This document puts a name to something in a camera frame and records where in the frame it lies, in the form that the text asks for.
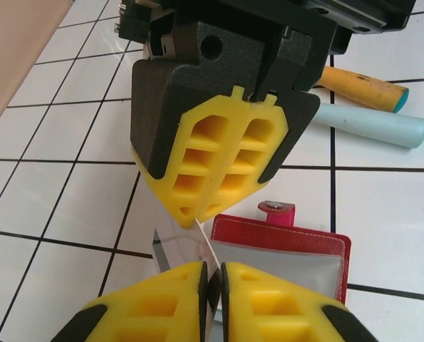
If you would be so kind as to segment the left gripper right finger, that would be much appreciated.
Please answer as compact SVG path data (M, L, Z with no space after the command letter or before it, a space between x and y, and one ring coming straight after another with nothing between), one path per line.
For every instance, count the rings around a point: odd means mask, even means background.
M239 262L222 270L224 341L375 341L340 301Z

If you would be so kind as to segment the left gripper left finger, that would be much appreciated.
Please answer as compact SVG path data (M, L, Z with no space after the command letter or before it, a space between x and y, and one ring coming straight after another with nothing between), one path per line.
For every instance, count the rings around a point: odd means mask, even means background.
M205 341L207 265L194 261L86 304L54 341Z

